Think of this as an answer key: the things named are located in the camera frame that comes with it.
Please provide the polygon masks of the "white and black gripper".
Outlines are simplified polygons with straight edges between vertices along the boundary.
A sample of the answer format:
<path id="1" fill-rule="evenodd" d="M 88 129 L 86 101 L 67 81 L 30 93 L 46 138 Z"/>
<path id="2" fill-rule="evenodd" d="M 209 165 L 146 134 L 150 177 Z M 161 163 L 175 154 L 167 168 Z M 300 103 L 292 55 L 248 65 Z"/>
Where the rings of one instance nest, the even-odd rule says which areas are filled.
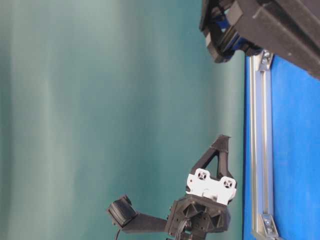
<path id="1" fill-rule="evenodd" d="M 235 197 L 236 180 L 228 169 L 229 139 L 219 135 L 192 167 L 186 195 L 173 202 L 165 231 L 176 240 L 204 240 L 208 233 L 228 230 L 228 203 Z M 217 157 L 216 178 L 205 170 Z"/>

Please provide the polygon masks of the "black robot arm near lens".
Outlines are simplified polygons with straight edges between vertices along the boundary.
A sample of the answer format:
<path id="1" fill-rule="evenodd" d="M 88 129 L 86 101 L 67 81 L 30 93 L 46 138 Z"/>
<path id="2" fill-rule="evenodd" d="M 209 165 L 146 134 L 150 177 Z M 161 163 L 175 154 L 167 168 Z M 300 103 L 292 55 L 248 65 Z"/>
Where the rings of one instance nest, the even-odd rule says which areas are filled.
<path id="1" fill-rule="evenodd" d="M 282 57 L 320 76 L 317 0 L 204 0 L 199 29 L 217 63 L 236 50 L 248 56 L 252 233 L 278 240 L 274 222 L 271 65 Z"/>

